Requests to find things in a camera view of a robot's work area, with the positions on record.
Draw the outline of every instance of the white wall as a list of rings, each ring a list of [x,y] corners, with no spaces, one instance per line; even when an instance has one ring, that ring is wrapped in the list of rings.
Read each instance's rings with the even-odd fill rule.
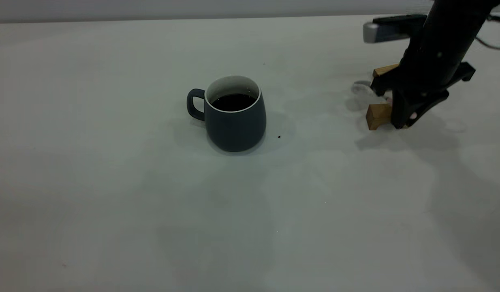
[[[413,13],[430,0],[0,0],[0,22]]]

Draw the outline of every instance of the dark gray mug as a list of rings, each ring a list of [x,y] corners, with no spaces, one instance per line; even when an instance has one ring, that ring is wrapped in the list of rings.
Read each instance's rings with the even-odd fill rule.
[[[204,113],[194,107],[194,97],[204,100]],[[219,104],[220,98],[231,105],[230,110],[213,106],[214,104],[222,107]],[[254,81],[244,76],[230,75],[219,78],[207,91],[191,90],[187,95],[187,111],[193,118],[205,121],[210,139],[225,151],[248,150],[261,141],[265,134],[266,111],[263,93]]]

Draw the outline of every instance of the table surface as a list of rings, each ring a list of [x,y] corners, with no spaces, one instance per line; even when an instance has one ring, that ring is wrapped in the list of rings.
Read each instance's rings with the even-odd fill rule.
[[[372,18],[0,24],[0,292],[500,291],[500,52],[371,132],[351,85],[408,44]],[[239,155],[185,103],[228,74],[267,107]]]

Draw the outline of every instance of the cable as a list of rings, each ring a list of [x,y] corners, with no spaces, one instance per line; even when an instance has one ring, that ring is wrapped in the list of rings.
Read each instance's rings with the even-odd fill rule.
[[[500,16],[496,16],[496,15],[488,15],[487,21],[494,21],[494,22],[500,22]],[[486,43],[485,41],[483,41],[481,38],[479,37],[475,37],[476,40],[478,40],[483,46],[486,46],[490,49],[494,49],[494,50],[500,50],[500,47],[497,47],[497,46],[493,46],[491,44],[488,44]]]

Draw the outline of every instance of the coffee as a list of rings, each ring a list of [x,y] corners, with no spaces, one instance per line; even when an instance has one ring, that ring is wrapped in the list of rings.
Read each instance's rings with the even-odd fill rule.
[[[231,94],[218,98],[212,103],[212,106],[221,111],[236,112],[250,107],[255,100],[255,98],[246,94]]]

